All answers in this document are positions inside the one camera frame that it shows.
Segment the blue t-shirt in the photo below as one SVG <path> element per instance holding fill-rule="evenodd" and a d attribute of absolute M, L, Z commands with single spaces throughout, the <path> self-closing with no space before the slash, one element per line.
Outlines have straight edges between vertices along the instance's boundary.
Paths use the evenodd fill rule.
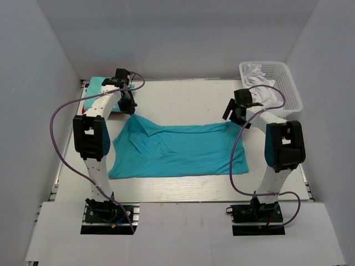
<path fill-rule="evenodd" d="M 161 126 L 133 115 L 113 141 L 115 162 L 109 178 L 248 173 L 243 143 L 235 140 L 240 129 L 231 122 Z"/>

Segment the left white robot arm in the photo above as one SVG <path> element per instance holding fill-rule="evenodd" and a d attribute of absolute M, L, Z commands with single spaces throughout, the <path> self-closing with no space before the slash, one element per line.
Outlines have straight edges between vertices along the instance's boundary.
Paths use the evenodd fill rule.
<path fill-rule="evenodd" d="M 105 221 L 112 221 L 117 215 L 107 174 L 106 156 L 111 140 L 106 120 L 115 106 L 123 114 L 135 113 L 137 104 L 131 91 L 134 77 L 134 73 L 118 68 L 112 78 L 102 81 L 99 95 L 92 98 L 87 110 L 73 119 L 74 147 L 85 163 L 89 179 L 94 182 L 92 196 L 86 203 L 92 213 L 98 213 Z"/>

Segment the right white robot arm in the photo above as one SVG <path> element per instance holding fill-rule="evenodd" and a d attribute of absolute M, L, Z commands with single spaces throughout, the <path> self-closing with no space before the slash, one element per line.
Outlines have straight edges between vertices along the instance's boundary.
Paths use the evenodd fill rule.
<path fill-rule="evenodd" d="M 287 177 L 306 158 L 302 125 L 273 114 L 273 107 L 255 103 L 249 89 L 234 92 L 222 116 L 240 125 L 241 130 L 257 127 L 265 134 L 264 157 L 267 164 L 259 188 L 250 203 L 231 207 L 234 223 L 280 223 L 283 221 L 278 198 Z"/>

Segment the crumpled white t-shirt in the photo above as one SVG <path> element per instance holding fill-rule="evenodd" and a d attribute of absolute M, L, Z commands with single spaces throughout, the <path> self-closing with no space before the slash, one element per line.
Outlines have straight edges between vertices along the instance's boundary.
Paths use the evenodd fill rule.
<path fill-rule="evenodd" d="M 281 106 L 283 101 L 278 100 L 279 93 L 271 88 L 276 87 L 275 80 L 266 79 L 266 74 L 261 70 L 261 64 L 246 64 L 242 67 L 245 83 L 244 87 L 249 89 L 253 103 L 260 103 L 264 108 L 274 108 Z"/>

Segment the folded mint green t-shirt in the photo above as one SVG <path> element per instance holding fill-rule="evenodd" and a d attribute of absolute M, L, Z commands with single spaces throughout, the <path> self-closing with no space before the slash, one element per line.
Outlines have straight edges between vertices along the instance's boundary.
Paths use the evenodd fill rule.
<path fill-rule="evenodd" d="M 93 76 L 90 80 L 88 87 L 87 87 L 85 97 L 99 94 L 101 91 L 102 82 L 105 79 L 106 79 L 106 77 Z M 84 100 L 83 109 L 85 109 L 87 111 L 92 106 L 92 104 L 95 102 L 95 100 L 96 100 L 96 98 L 90 98 L 90 99 Z"/>

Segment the white plastic laundry basket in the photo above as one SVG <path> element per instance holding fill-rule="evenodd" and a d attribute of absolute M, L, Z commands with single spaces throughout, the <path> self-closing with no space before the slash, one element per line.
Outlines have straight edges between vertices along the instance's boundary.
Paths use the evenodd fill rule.
<path fill-rule="evenodd" d="M 276 81 L 276 87 L 274 88 L 269 86 L 269 88 L 279 93 L 279 96 L 277 97 L 278 100 L 283 101 L 283 99 L 286 99 L 282 108 L 271 110 L 273 114 L 278 117 L 285 118 L 294 112 L 302 110 L 303 105 L 300 96 L 286 64 L 272 61 L 242 62 L 239 65 L 241 78 L 243 77 L 242 67 L 246 64 L 261 64 L 261 70 L 266 74 L 266 79 Z M 241 82 L 243 88 L 246 89 L 244 87 L 245 83 L 242 80 Z"/>

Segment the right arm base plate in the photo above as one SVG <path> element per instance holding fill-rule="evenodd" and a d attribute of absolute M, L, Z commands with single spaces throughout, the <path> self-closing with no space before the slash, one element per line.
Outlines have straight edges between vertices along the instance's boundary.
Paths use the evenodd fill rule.
<path fill-rule="evenodd" d="M 249 204 L 235 204 L 226 208 L 231 216 L 233 236 L 284 236 L 285 227 L 279 205 L 269 212 L 255 216 Z"/>

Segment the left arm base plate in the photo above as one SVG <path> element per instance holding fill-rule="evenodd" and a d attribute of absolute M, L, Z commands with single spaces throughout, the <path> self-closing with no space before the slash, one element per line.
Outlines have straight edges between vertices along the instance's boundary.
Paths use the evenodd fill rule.
<path fill-rule="evenodd" d="M 103 207 L 101 202 L 100 204 L 101 206 L 96 204 L 94 207 L 86 204 L 80 229 L 81 235 L 129 236 L 134 234 L 127 216 L 136 230 L 139 221 L 138 204 L 124 204 L 126 214 L 119 206 L 113 206 L 111 202 L 108 202 L 107 207 Z"/>

